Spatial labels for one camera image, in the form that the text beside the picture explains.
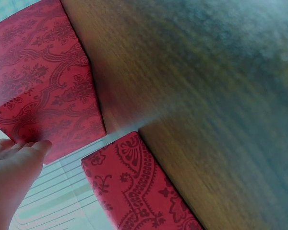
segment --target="fingernail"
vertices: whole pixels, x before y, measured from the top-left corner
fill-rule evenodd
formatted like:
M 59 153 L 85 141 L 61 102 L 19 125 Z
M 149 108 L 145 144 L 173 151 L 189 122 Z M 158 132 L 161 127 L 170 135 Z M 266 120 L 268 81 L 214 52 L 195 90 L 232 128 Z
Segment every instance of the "fingernail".
M 32 148 L 42 152 L 47 156 L 51 152 L 52 143 L 49 140 L 43 140 L 35 143 Z

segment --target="hand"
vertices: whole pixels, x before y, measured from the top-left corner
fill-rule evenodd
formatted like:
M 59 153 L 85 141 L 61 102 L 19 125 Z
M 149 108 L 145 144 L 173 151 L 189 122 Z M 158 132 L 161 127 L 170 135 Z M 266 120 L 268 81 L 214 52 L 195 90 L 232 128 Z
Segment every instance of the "hand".
M 14 143 L 0 140 L 0 230 L 10 222 L 31 185 L 40 175 L 50 141 Z

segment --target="red box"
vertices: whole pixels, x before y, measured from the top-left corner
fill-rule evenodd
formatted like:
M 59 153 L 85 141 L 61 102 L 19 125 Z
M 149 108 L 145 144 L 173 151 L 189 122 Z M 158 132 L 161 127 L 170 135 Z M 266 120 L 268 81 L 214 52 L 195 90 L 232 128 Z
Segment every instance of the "red box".
M 0 23 L 0 129 L 52 141 L 45 163 L 106 134 L 88 58 L 59 0 Z
M 83 158 L 82 167 L 117 229 L 202 229 L 137 132 Z

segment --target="table surface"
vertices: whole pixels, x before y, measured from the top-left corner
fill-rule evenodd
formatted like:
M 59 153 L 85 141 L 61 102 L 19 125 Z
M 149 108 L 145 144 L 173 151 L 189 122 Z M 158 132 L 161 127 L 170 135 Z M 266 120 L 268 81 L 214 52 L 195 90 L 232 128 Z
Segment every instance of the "table surface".
M 210 230 L 288 229 L 288 0 L 62 0 L 107 131 Z

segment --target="wood grain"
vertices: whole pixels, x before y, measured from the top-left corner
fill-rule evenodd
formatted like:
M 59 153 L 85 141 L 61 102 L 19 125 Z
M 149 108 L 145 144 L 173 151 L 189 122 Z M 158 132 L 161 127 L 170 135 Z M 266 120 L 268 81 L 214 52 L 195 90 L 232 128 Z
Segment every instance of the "wood grain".
M 108 132 L 209 230 L 288 229 L 288 0 L 62 0 Z

